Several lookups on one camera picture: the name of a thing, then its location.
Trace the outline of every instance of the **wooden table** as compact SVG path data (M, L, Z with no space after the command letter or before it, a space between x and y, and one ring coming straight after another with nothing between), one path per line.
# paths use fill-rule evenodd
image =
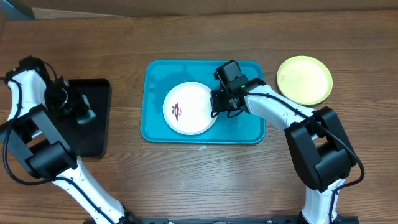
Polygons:
M107 78L113 88L108 152L88 170L138 217L258 218L296 215L305 186L284 134L267 123L254 146L154 144L139 132L146 66L160 58L258 62L274 89L289 57L321 60L333 75L328 105L366 168L342 190L338 212L361 223L398 219L398 11L303 12L6 22L0 73L27 55L68 78ZM0 116L10 110L0 88ZM10 156L14 172L30 180ZM359 175L358 167L349 180ZM81 223L89 215L57 186L26 187L0 169L0 223Z

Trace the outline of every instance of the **blue tray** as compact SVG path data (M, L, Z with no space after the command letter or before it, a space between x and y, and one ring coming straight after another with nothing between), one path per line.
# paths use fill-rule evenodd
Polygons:
M220 88L213 74L227 61L218 60L156 60L148 65L142 99L140 132L150 142L179 142L207 144L255 144L266 134L264 119L242 113L227 118L220 113L212 127L204 133L186 136L170 128L163 117L163 101L167 93L183 82L199 82L212 90ZM256 62L238 61L249 80L263 79Z

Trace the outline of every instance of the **tray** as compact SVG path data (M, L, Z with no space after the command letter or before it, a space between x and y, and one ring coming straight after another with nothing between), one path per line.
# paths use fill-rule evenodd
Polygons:
M156 60L147 67L142 99L140 132L150 142L178 142L200 144L255 144L266 133L264 119L242 113L227 118L220 113L214 125L207 131L186 136L170 128L163 116L163 102L167 93L183 82L199 82L212 90L219 89L213 74L226 60ZM243 74L249 80L263 79L259 64L238 61Z

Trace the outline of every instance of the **robotic arm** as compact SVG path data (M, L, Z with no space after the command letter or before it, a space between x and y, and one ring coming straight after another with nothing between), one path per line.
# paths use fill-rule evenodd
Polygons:
M6 75L6 84L12 90L12 110L9 121L0 126L0 139L4 142L7 130L11 129L7 147L23 168L32 177L52 181L68 192L95 223L158 224L156 219L138 220L84 167L73 139L76 127L88 125L96 119L87 97L70 88L62 77L53 82L40 59L28 57L19 64ZM300 106L278 95L260 79L249 81L234 60L219 67L215 78L220 80L220 89L211 92L212 116L241 110L260 116L284 131L295 170L307 186L305 206L297 221L329 223L333 190L344 183L349 170L356 164L343 146L329 136L328 142L322 146L316 147L313 143L315 138L326 136L322 129L313 125L315 120L351 147L335 112L327 107L315 111ZM11 79L20 86L9 82ZM11 119L20 106L20 97L22 109L13 124ZM26 144L39 134L43 134L46 140L28 148ZM332 206L332 220L338 216L336 202L334 200ZM341 223L359 223L356 218L339 220Z

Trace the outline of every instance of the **white plate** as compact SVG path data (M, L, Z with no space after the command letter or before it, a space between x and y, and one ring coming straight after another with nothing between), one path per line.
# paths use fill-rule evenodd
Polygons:
M176 132L186 135L200 134L216 121L212 118L211 89L197 82L177 85L163 102L163 115L167 124Z

